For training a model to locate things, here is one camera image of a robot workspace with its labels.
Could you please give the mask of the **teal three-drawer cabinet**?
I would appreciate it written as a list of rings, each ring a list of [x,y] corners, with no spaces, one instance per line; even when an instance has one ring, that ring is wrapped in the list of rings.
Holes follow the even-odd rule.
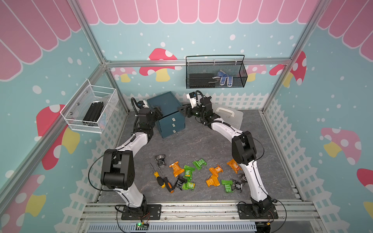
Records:
[[[162,138],[169,137],[185,129],[185,116],[178,111],[182,107],[172,92],[152,97],[147,100],[151,108],[159,107],[163,117],[156,123]]]

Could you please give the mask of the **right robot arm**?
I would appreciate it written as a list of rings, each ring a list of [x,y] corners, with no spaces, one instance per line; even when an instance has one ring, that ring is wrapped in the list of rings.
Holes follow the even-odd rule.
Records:
[[[232,144],[232,157],[242,168],[247,179],[253,211],[256,216],[264,214],[274,207],[273,199],[264,187],[257,167],[256,138],[249,131],[241,131],[225,122],[213,111],[211,97],[207,97],[197,90],[187,94],[189,104],[178,108],[186,117],[198,117],[200,122],[210,129],[220,133]]]

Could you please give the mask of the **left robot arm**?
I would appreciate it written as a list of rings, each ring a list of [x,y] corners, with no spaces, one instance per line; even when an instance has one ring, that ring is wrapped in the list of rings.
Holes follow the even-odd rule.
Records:
[[[134,184],[134,157],[153,136],[153,128],[162,118],[161,110],[150,108],[145,101],[131,98],[136,119],[131,137],[115,149],[107,149],[103,155],[101,184],[108,192],[116,192],[133,212],[145,214],[147,201]]]

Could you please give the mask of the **white plastic lidded box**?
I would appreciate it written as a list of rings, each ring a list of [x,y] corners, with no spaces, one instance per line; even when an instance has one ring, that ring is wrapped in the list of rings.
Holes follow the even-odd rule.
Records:
[[[243,121],[243,112],[228,108],[226,106],[212,104],[213,112],[220,116],[225,122],[232,127],[240,130]]]

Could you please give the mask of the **blue white item in basket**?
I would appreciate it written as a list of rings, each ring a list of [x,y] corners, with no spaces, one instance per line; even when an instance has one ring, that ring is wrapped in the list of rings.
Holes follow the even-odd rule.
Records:
[[[223,70],[220,70],[218,74],[212,79],[215,81],[219,81],[219,85],[221,86],[224,86],[224,85],[227,85],[227,87],[233,86],[234,77],[225,73]]]

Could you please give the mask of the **green cookie packet upper middle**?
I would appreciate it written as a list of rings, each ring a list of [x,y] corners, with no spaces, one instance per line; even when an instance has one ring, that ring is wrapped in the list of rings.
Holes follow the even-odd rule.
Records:
[[[200,160],[195,160],[192,162],[193,165],[196,167],[197,170],[201,170],[202,169],[202,166],[206,166],[207,165],[207,162],[204,160],[204,159],[200,159]]]

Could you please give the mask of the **green cookie packet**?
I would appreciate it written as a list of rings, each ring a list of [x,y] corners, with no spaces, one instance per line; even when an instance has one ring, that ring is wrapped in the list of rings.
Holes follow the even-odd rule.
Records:
[[[183,190],[194,190],[195,188],[195,183],[192,182],[186,182],[182,185]]]
[[[195,171],[195,168],[184,165],[184,178],[187,179],[188,181],[192,180],[192,174]]]
[[[207,165],[207,162],[204,160],[204,159],[200,159],[200,160],[195,160],[192,162],[193,165],[196,167],[197,170],[201,170],[202,169],[202,166],[206,166]]]
[[[224,190],[226,193],[233,193],[233,181],[231,180],[221,180],[221,184],[224,186]]]

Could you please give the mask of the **green cookie packet left middle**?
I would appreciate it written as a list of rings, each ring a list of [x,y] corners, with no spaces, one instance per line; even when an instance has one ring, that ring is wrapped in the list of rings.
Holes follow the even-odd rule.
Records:
[[[192,180],[192,174],[195,171],[195,168],[184,165],[184,178],[187,179],[188,181]]]

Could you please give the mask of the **orange cookie packet far left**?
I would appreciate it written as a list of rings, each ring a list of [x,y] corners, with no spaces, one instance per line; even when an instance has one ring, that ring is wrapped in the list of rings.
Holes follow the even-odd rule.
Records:
[[[185,171],[183,168],[180,167],[178,161],[172,163],[171,165],[169,165],[169,167],[173,169],[174,177],[178,177],[179,175],[181,175]]]

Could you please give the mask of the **orange cookie packet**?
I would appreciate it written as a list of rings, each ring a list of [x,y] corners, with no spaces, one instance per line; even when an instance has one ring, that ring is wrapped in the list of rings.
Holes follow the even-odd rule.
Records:
[[[235,172],[235,174],[238,174],[241,170],[241,166],[234,159],[230,160],[226,164]]]
[[[180,167],[178,161],[172,163],[171,165],[169,165],[169,167],[173,169],[174,177],[178,177],[179,175],[181,175],[185,171],[183,168]]]
[[[206,180],[206,184],[207,184],[208,187],[220,186],[220,182],[218,180],[218,177],[215,176],[215,175],[211,175],[211,177]]]
[[[215,168],[210,168],[209,171],[211,172],[212,176],[218,177],[219,174],[223,172],[223,169],[220,165],[217,165]]]

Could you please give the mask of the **black box in white basket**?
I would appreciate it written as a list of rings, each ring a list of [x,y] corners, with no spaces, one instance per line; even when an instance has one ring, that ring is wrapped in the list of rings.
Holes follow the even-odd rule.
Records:
[[[92,102],[86,115],[83,118],[83,124],[96,123],[100,118],[101,112],[104,108],[104,102]]]

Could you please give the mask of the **orange cookie packet right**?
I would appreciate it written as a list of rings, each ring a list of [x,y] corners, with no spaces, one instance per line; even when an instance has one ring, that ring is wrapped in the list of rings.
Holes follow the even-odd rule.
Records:
[[[230,160],[226,164],[235,172],[235,174],[238,174],[241,170],[241,166],[234,159]]]

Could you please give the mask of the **orange cookie packet lower centre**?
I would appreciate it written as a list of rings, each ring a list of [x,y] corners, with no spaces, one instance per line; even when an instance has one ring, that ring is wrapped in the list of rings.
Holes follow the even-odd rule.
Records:
[[[211,177],[206,180],[206,184],[207,184],[208,187],[220,186],[220,182],[218,180],[218,177],[215,176],[215,175],[211,175]]]

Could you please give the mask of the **green cookie packet lower left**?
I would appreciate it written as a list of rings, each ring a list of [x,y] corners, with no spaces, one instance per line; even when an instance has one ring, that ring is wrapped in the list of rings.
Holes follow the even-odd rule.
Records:
[[[195,188],[195,183],[192,182],[186,182],[182,185],[183,190],[194,190]]]

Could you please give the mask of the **green cookie packet right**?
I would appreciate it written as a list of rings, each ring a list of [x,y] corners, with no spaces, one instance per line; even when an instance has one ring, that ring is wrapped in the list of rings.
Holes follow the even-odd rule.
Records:
[[[233,181],[231,180],[221,180],[221,184],[224,186],[224,190],[226,193],[233,193]]]

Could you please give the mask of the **small green circuit board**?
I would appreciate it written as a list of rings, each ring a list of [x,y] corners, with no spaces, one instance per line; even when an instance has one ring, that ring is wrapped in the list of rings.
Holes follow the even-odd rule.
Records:
[[[136,231],[147,231],[150,225],[148,223],[139,222],[136,224]]]

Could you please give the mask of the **yellow handled screwdriver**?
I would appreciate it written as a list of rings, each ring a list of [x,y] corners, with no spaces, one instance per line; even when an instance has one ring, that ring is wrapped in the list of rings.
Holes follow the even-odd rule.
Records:
[[[160,177],[159,173],[157,171],[155,171],[155,169],[154,169],[154,167],[152,166],[151,163],[149,165],[153,170],[153,175],[156,177],[156,180],[157,180],[157,183],[159,184],[159,186],[161,186],[162,188],[165,188],[166,184],[163,181],[163,179]]]

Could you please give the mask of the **orange handled screwdriver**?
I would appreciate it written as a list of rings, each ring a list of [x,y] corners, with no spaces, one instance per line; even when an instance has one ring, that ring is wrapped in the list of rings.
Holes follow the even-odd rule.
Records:
[[[171,183],[169,182],[168,178],[166,177],[166,175],[163,173],[163,171],[161,170],[161,167],[159,165],[158,166],[158,169],[159,171],[161,172],[162,176],[163,176],[163,181],[166,185],[166,188],[167,190],[170,192],[170,193],[173,193],[174,192],[174,188],[173,186],[171,185]]]

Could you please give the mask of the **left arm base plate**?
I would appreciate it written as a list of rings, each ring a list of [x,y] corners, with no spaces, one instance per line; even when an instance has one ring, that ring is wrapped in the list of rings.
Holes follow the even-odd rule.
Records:
[[[141,207],[126,207],[121,220],[160,220],[162,205],[149,204]]]

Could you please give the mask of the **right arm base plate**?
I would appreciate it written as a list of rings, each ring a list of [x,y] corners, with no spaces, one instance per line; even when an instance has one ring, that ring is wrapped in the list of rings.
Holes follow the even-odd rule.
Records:
[[[240,202],[237,204],[237,209],[240,219],[263,219],[272,221],[279,218],[278,212],[273,203],[267,205],[264,208],[256,204],[247,204]]]

